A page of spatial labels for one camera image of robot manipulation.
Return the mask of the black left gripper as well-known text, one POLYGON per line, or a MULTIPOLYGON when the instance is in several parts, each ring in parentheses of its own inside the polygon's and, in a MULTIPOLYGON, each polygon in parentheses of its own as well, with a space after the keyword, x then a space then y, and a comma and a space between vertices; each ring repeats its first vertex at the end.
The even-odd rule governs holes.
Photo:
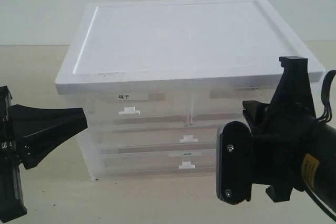
POLYGON ((7 86, 1 87, 1 215, 26 215, 19 160, 36 167, 66 140, 87 129, 82 108, 39 109, 12 105, 7 86), (13 136, 11 142, 10 123, 13 136))

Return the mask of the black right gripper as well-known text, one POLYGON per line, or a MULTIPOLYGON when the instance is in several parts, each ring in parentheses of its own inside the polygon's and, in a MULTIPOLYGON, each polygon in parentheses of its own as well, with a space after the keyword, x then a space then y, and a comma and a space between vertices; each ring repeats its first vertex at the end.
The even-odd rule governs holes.
POLYGON ((243 101, 243 116, 253 138, 253 183, 268 185, 273 202, 288 201, 303 190, 298 174, 302 137, 316 119, 308 75, 308 59, 279 58, 283 74, 268 103, 243 101))

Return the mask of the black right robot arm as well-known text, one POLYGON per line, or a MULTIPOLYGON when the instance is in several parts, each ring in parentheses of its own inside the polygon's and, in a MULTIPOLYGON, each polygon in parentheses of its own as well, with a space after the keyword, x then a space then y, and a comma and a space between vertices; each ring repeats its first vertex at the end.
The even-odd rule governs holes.
POLYGON ((335 71, 321 88, 324 106, 316 115, 308 76, 308 59, 280 57, 283 74, 271 102, 243 102, 243 115, 255 139, 255 158, 277 184, 298 186, 335 207, 335 128, 330 89, 335 71))

